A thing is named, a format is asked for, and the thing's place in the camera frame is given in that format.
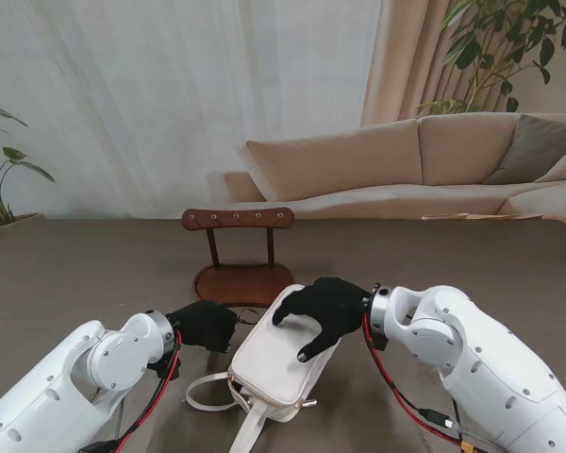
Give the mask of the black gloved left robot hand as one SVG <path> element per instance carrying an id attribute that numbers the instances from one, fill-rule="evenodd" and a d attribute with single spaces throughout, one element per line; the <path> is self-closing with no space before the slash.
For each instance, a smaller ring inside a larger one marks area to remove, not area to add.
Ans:
<path id="1" fill-rule="evenodd" d="M 225 353 L 238 324 L 238 315 L 213 301 L 199 300 L 166 315 L 180 333 L 181 343 Z"/>

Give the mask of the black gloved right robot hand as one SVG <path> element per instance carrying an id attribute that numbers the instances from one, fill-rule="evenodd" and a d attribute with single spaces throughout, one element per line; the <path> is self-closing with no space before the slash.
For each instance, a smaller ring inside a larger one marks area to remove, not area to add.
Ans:
<path id="1" fill-rule="evenodd" d="M 320 325 L 321 332 L 297 354 L 300 362 L 307 362 L 361 327 L 362 303 L 370 295 L 341 278 L 320 277 L 285 297 L 273 315 L 273 325 L 278 326 L 290 314 L 308 316 Z"/>

